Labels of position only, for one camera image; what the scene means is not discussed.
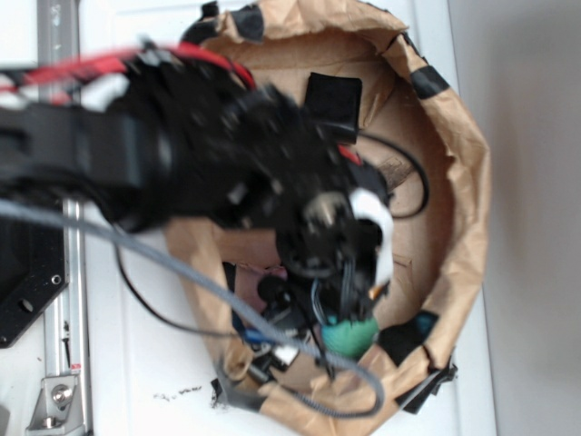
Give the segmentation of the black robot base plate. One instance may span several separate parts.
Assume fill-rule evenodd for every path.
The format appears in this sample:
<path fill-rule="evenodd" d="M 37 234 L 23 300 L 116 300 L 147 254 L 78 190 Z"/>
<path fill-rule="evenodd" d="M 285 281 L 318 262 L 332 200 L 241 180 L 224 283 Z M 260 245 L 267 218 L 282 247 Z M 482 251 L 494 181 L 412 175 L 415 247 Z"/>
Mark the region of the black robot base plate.
<path fill-rule="evenodd" d="M 8 349 L 66 286 L 64 231 L 1 220 L 1 347 Z"/>

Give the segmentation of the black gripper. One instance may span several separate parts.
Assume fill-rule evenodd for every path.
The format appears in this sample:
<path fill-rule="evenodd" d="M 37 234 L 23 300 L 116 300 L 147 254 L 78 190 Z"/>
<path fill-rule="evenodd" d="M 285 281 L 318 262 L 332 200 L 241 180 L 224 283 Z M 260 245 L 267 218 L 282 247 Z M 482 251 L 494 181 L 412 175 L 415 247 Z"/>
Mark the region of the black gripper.
<path fill-rule="evenodd" d="M 348 169 L 353 187 L 318 194 L 304 206 L 295 229 L 276 236 L 282 263 L 301 277 L 330 280 L 354 268 L 341 279 L 340 322 L 367 320 L 394 273 L 394 222 L 386 180 L 369 163 L 350 163 Z M 266 302 L 261 313 L 266 322 L 292 339 L 310 340 L 308 316 L 285 280 L 264 277 L 258 294 Z M 253 352 L 249 374 L 259 384 L 275 380 L 272 369 L 286 372 L 300 352 L 255 328 L 247 329 L 247 343 Z"/>

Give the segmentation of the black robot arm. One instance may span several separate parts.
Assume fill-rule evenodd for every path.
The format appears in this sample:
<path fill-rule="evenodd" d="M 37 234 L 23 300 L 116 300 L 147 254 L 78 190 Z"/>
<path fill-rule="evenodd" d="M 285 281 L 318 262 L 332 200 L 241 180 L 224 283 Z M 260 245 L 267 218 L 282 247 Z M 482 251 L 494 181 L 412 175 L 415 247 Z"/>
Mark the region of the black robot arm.
<path fill-rule="evenodd" d="M 305 324 L 369 319 L 393 274 L 380 172 L 351 151 L 361 81 L 313 74 L 305 104 L 198 45 L 150 46 L 5 71 L 3 90 L 61 95 L 1 113 L 1 207 L 45 220 L 94 203 L 135 233 L 177 217 L 276 237 Z"/>

